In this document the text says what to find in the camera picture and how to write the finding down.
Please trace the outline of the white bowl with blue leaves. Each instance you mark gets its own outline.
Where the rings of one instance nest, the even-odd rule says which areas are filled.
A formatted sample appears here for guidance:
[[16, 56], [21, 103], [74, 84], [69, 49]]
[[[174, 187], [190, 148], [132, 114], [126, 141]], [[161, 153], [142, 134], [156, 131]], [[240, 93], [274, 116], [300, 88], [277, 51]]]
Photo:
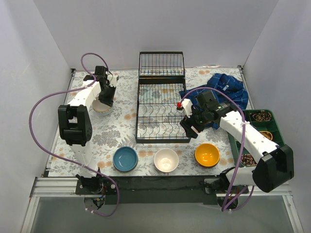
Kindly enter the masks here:
[[95, 99], [94, 102], [92, 103], [92, 108], [98, 114], [106, 116], [111, 113], [113, 107], [103, 104], [98, 99]]

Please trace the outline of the white ceramic bowl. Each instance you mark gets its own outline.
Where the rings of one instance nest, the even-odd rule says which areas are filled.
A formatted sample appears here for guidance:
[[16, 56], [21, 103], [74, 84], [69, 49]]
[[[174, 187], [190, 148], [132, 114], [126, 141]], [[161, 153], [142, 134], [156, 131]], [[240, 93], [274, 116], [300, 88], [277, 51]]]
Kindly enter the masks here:
[[160, 149], [154, 155], [154, 165], [157, 170], [169, 173], [174, 171], [179, 164], [179, 157], [172, 149]]

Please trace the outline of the blue ceramic bowl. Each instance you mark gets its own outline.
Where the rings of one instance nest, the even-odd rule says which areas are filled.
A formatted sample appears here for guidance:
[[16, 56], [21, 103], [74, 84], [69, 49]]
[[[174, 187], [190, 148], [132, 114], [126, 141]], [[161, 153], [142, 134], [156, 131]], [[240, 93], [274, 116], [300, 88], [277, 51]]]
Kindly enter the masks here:
[[113, 165], [120, 172], [129, 172], [138, 164], [138, 155], [131, 147], [117, 149], [113, 156]]

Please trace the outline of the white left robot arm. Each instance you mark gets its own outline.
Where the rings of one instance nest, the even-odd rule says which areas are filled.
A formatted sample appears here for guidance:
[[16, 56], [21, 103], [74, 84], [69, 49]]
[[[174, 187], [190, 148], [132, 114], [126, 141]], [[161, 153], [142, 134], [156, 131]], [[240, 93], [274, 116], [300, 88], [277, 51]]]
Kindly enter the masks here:
[[100, 175], [88, 170], [86, 166], [98, 170], [91, 151], [92, 125], [89, 110], [104, 115], [112, 110], [118, 76], [108, 73], [108, 68], [96, 66], [93, 75], [86, 75], [83, 87], [96, 82], [91, 87], [79, 91], [67, 105], [58, 107], [60, 137], [65, 140], [74, 152], [76, 160], [83, 165], [81, 173], [76, 177], [92, 194], [99, 194], [103, 190], [103, 181]]

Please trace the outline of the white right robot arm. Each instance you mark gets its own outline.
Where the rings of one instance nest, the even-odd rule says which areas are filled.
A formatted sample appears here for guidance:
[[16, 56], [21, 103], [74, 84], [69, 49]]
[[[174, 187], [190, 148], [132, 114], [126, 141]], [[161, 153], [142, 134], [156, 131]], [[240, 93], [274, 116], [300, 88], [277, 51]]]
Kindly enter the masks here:
[[197, 138], [208, 123], [215, 123], [227, 131], [246, 149], [256, 162], [255, 167], [232, 167], [221, 172], [211, 186], [226, 193], [238, 185], [257, 186], [269, 193], [294, 177], [294, 152], [288, 145], [280, 146], [269, 140], [245, 120], [244, 113], [232, 100], [219, 103], [210, 89], [196, 96], [198, 106], [183, 97], [177, 103], [178, 110], [186, 115], [180, 125], [188, 138]]

